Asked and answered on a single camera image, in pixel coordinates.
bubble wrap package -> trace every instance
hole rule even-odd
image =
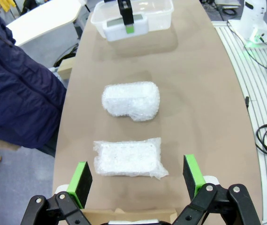
[[[94,166],[104,176],[150,176],[160,179],[168,171],[160,162],[160,138],[141,142],[94,142]]]
[[[158,111],[160,93],[153,82],[108,85],[102,95],[102,105],[112,116],[151,120]]]

white slatted surface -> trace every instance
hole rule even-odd
[[[244,97],[250,98],[249,116],[255,133],[260,126],[267,124],[267,70],[249,57],[243,43],[230,31],[226,22],[213,22],[213,25],[229,55]],[[267,65],[267,46],[252,48],[249,52],[261,64]],[[267,224],[267,155],[258,151],[258,159],[263,194],[263,223]]]

white plastic container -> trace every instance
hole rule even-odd
[[[147,16],[149,31],[170,28],[174,6],[172,0],[131,0],[133,15]],[[117,1],[99,2],[92,14],[91,23],[96,26],[102,37],[106,38],[103,25],[109,20],[120,18]]]

screw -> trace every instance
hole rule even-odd
[[[238,193],[238,192],[240,192],[240,188],[239,187],[234,187],[233,188],[233,191],[236,192],[236,193]]]
[[[213,186],[211,186],[211,185],[208,185],[207,187],[206,187],[206,190],[207,191],[212,191],[214,188],[213,188]]]

brown table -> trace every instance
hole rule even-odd
[[[216,176],[223,187],[246,185],[261,218],[258,156],[233,67],[199,1],[174,0],[174,6],[170,29],[116,42],[107,42],[88,21],[63,109],[53,189],[70,182],[79,161],[88,161],[93,175],[88,209],[181,211],[190,202],[183,155],[195,154],[202,173]],[[101,105],[104,87],[137,81],[153,81],[160,89],[155,119],[110,116]],[[161,160],[169,176],[95,173],[93,141],[153,137],[162,139]]]

